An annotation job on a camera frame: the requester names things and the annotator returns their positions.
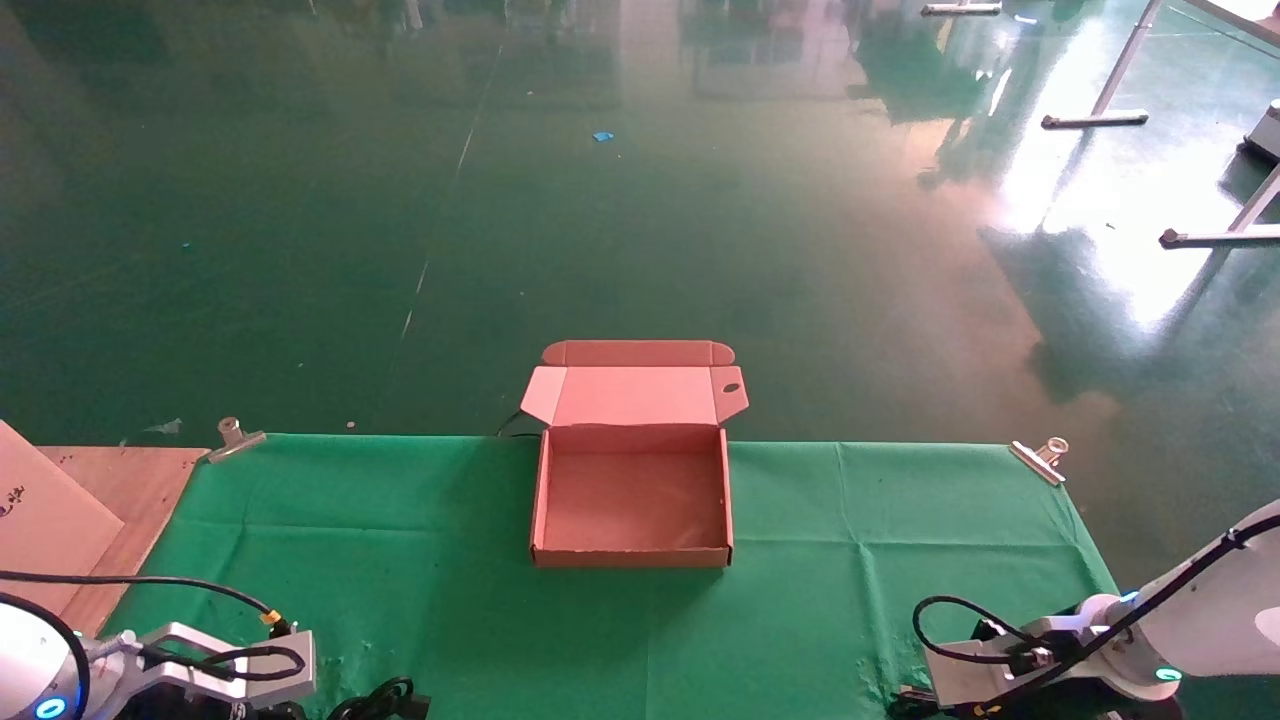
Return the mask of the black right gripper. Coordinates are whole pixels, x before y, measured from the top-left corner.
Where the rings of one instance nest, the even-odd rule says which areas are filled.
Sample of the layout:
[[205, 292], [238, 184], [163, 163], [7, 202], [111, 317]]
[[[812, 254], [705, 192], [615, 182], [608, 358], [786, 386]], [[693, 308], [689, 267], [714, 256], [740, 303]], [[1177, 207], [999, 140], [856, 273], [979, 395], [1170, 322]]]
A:
[[975, 719], [1151, 719], [1151, 706], [1111, 692], [1039, 692], [983, 707]]

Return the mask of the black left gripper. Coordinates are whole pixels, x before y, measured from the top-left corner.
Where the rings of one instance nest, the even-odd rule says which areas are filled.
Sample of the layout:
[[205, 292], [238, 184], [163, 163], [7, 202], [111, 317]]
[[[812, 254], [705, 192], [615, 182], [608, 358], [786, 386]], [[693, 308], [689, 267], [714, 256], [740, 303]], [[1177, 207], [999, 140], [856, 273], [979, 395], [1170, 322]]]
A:
[[179, 688], [151, 688], [140, 696], [141, 719], [306, 719], [305, 708], [284, 702], [262, 708], [192, 694]]

